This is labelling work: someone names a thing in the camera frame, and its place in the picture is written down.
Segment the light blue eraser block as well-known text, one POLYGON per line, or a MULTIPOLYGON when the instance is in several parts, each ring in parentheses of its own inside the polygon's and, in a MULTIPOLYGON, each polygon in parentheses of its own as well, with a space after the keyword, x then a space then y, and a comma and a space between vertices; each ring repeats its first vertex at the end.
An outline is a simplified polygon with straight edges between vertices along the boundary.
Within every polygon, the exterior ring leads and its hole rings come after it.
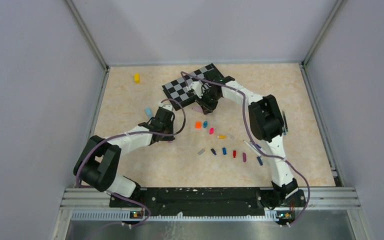
POLYGON ((147 116, 148 119, 151 119, 151 118, 154 116, 154 114, 153 114, 151 108, 149 108, 149 107, 147 107, 147 108, 145 109, 145 114, 146 114, 146 116, 147 116))

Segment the green gel pen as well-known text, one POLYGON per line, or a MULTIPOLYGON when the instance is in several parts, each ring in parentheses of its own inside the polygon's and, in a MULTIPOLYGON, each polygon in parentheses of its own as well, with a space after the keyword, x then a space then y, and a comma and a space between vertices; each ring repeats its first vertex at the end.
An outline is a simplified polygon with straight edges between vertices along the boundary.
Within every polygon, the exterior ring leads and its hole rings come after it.
POLYGON ((283 118, 283 134, 286 135, 289 131, 289 128, 288 128, 286 113, 284 111, 282 111, 282 118, 283 118))

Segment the yellow block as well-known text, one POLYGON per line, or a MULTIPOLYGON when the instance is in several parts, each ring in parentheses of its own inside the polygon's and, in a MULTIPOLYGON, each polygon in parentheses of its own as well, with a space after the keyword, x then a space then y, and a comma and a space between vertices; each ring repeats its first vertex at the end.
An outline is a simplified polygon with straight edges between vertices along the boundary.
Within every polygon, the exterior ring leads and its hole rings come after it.
POLYGON ((134 79, 134 82, 136 84, 139 84, 141 82, 140 74, 139 73, 135 73, 134 76, 133 76, 133 79, 134 79))

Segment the orange highlighter cap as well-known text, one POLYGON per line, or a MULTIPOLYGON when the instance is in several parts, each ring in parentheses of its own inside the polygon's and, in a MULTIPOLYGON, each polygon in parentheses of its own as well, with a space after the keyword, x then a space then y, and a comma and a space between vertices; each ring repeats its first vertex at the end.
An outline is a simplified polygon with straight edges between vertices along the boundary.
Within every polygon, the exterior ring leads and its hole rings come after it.
POLYGON ((195 123, 195 128, 196 129, 200 129, 202 127, 202 123, 200 122, 200 121, 197 121, 196 123, 195 123))

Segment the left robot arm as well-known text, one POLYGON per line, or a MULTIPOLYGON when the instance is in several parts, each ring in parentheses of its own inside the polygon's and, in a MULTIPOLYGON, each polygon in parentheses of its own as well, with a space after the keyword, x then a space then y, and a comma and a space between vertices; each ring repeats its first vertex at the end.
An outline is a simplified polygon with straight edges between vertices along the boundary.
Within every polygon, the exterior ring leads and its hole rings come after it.
POLYGON ((126 133, 108 138, 92 136, 73 168, 76 182, 84 182, 99 192, 116 193, 127 206, 136 206, 141 198, 140 185, 117 174, 120 158, 160 141, 173 141, 174 120, 174 108, 167 104, 160 106, 149 121, 126 133))

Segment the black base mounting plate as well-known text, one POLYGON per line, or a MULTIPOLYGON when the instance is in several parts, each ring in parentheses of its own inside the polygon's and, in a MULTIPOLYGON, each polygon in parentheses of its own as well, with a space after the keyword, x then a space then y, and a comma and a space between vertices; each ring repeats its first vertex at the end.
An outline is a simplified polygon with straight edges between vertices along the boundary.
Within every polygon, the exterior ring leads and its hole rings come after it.
POLYGON ((111 208, 133 208, 144 205, 153 217, 245 217, 264 216, 270 210, 296 210, 304 207, 306 197, 298 190, 287 199, 275 191, 260 187, 148 187, 132 196, 133 203, 110 196, 111 208))

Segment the purple marker cap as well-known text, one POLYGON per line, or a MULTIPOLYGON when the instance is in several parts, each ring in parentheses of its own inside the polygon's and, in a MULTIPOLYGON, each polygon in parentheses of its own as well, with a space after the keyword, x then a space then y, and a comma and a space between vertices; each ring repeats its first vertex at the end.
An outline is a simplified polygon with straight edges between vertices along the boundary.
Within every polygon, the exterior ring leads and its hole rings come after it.
POLYGON ((243 161, 244 163, 247 162, 247 154, 246 154, 245 152, 242 153, 242 161, 243 161))

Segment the black and grey chessboard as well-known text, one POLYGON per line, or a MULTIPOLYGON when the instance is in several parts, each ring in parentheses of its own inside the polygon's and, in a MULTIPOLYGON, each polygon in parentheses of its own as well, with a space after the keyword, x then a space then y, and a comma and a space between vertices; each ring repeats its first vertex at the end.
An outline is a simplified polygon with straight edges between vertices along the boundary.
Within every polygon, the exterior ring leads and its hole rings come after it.
MULTIPOLYGON (((196 69, 190 72, 190 74, 209 81, 221 80, 224 77, 213 63, 196 69)), ((185 76, 185 78, 180 76, 177 79, 163 84, 161 87, 168 99, 176 100, 182 107, 186 107, 194 103, 197 98, 196 94, 189 90, 191 84, 196 81, 195 78, 192 79, 188 75, 185 76)))

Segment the aluminium frame rail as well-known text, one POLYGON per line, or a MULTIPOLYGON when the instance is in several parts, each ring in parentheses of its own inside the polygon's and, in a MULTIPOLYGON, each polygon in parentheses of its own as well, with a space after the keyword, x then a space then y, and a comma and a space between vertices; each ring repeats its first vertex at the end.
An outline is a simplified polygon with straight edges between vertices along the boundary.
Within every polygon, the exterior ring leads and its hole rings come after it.
POLYGON ((135 202, 113 193, 67 188, 52 234, 63 240, 70 221, 101 220, 115 223, 151 222, 262 222, 291 226, 310 211, 345 211, 357 240, 371 240, 360 199, 353 187, 301 187, 282 199, 271 187, 148 187, 135 202))

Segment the pink eraser block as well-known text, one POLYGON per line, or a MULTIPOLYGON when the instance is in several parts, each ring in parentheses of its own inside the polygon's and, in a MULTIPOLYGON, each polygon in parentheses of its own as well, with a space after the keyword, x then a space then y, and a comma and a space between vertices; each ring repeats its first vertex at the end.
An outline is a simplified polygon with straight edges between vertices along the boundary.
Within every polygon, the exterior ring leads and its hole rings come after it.
POLYGON ((199 112, 199 113, 202 113, 202 112, 203 112, 203 110, 202 110, 201 107, 194 106, 194 107, 192 107, 192 109, 193 109, 194 111, 196 111, 196 112, 199 112))

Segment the dark blue marker cap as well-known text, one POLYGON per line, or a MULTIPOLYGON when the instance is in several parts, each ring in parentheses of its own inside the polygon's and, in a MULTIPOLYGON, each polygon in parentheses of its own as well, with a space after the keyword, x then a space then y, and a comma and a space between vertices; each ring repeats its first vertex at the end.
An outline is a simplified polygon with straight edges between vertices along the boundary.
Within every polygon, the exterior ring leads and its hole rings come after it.
POLYGON ((212 152, 212 154, 213 154, 214 156, 217 155, 217 152, 216 152, 216 150, 215 150, 214 148, 211 148, 210 151, 212 152))

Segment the white marker blue cap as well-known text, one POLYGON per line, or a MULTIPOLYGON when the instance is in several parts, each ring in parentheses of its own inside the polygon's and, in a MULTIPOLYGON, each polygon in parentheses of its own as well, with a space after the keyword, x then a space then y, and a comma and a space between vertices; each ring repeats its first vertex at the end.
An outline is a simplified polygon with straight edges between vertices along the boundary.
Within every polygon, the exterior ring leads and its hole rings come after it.
POLYGON ((258 144, 254 144, 252 142, 249 142, 249 143, 252 144, 258 150, 258 152, 261 154, 261 152, 260 152, 261 147, 258 144))

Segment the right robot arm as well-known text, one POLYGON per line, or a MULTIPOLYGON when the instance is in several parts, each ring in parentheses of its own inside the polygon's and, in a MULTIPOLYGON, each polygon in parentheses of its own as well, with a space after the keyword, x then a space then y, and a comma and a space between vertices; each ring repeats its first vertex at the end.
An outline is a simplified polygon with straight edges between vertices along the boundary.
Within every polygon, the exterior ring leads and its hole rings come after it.
POLYGON ((220 98, 241 105, 251 148, 259 156, 267 158, 271 171, 273 200, 261 199, 260 202, 270 210, 278 205, 287 206, 298 193, 295 174, 299 174, 299 171, 287 159, 283 138, 284 119, 276 98, 271 94, 263 96, 255 93, 230 76, 216 81, 195 77, 190 89, 196 94, 196 101, 205 114, 214 111, 220 98))

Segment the white marker grey cap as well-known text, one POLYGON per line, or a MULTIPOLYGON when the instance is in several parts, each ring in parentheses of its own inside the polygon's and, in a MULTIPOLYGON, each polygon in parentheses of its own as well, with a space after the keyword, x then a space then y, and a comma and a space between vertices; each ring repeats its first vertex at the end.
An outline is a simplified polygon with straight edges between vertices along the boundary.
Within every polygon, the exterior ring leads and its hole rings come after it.
POLYGON ((243 140, 243 142, 245 143, 245 145, 253 152, 256 154, 256 156, 260 157, 261 154, 259 153, 259 151, 252 145, 250 144, 249 142, 247 142, 246 140, 243 140))

